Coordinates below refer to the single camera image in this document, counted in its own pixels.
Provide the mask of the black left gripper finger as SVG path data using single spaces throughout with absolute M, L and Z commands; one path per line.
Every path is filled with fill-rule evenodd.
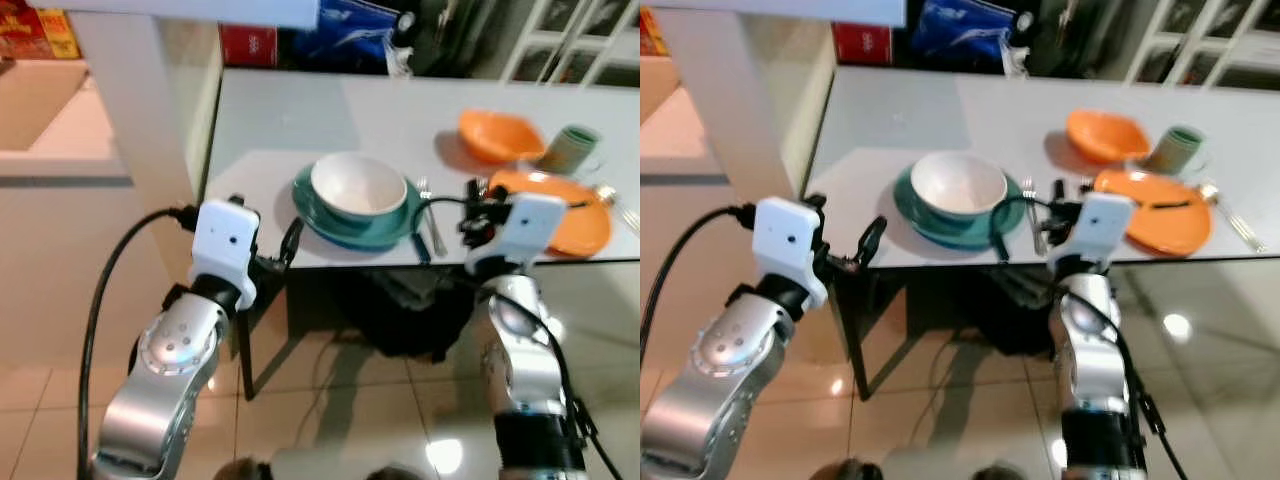
M 863 232 L 855 252 L 855 265 L 859 269 L 868 268 L 873 257 L 878 253 L 881 238 L 884 234 L 887 224 L 886 216 L 879 215 Z
M 305 220 L 302 218 L 294 218 L 285 229 L 285 234 L 282 237 L 282 242 L 279 244 L 280 270 L 287 270 L 292 265 L 298 250 L 300 237 L 303 228 L 305 228 Z

